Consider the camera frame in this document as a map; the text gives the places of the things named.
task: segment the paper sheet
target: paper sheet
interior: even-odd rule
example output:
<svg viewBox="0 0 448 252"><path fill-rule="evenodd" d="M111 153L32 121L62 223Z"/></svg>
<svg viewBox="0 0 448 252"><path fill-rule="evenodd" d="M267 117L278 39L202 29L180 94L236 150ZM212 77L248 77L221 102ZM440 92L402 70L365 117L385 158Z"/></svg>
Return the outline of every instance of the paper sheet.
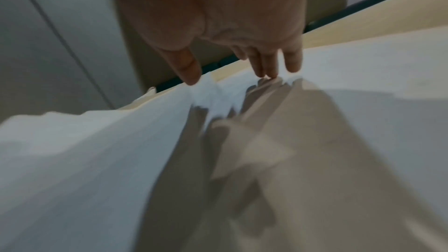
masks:
<svg viewBox="0 0 448 252"><path fill-rule="evenodd" d="M11 118L0 249L448 251L447 45L443 28L309 49L283 80Z"/></svg>

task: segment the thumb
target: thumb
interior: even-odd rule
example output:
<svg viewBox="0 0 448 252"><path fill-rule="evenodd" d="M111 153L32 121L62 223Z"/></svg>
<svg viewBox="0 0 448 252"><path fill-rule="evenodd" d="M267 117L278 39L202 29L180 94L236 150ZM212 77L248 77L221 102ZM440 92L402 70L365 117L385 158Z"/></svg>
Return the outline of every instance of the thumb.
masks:
<svg viewBox="0 0 448 252"><path fill-rule="evenodd" d="M187 85L194 85L201 78L202 71L199 62L188 47L181 50L164 50L154 48L167 61L169 66Z"/></svg>

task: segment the finger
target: finger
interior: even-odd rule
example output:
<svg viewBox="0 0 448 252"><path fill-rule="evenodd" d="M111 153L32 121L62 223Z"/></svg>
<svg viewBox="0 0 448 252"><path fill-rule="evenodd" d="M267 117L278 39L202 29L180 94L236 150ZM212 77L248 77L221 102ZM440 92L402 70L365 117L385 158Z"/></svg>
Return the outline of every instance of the finger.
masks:
<svg viewBox="0 0 448 252"><path fill-rule="evenodd" d="M187 85L194 85L201 78L201 66L188 47L176 51L158 48L155 48L155 50Z"/></svg>
<svg viewBox="0 0 448 252"><path fill-rule="evenodd" d="M239 46L232 45L230 46L230 48L239 59L241 60L247 59L247 54Z"/></svg>
<svg viewBox="0 0 448 252"><path fill-rule="evenodd" d="M277 52L271 54L261 53L261 65L263 70L270 78L276 78L279 75L279 64L277 62Z"/></svg>
<svg viewBox="0 0 448 252"><path fill-rule="evenodd" d="M253 71L255 72L255 75L257 75L260 78L263 78L266 75L266 73L263 70L263 66L261 65L261 57L258 50L252 47L247 47L243 48L243 51L249 57L249 61L251 62L251 66Z"/></svg>
<svg viewBox="0 0 448 252"><path fill-rule="evenodd" d="M303 61L301 38L295 45L283 49L283 57L285 58L286 70L292 73L300 70Z"/></svg>

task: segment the hand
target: hand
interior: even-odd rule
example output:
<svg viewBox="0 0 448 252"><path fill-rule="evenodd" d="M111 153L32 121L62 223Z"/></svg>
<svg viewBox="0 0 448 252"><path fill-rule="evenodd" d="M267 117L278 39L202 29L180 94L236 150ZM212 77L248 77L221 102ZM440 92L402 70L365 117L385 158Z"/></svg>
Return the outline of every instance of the hand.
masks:
<svg viewBox="0 0 448 252"><path fill-rule="evenodd" d="M259 77L278 75L277 51L286 68L302 62L306 0L117 0L124 14L187 84L201 68L189 45L195 37L229 46L249 58Z"/></svg>

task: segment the desk surface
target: desk surface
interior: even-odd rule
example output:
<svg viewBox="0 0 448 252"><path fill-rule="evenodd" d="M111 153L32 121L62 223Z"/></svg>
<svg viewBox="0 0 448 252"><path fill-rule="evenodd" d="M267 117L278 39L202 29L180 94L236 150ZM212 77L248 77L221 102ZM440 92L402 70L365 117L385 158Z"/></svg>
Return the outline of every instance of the desk surface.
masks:
<svg viewBox="0 0 448 252"><path fill-rule="evenodd" d="M445 25L448 25L448 0L386 0L304 34L303 47L314 48ZM250 68L249 61L239 60L211 74L219 81L245 68ZM124 109L136 107L166 91L169 90L145 97Z"/></svg>

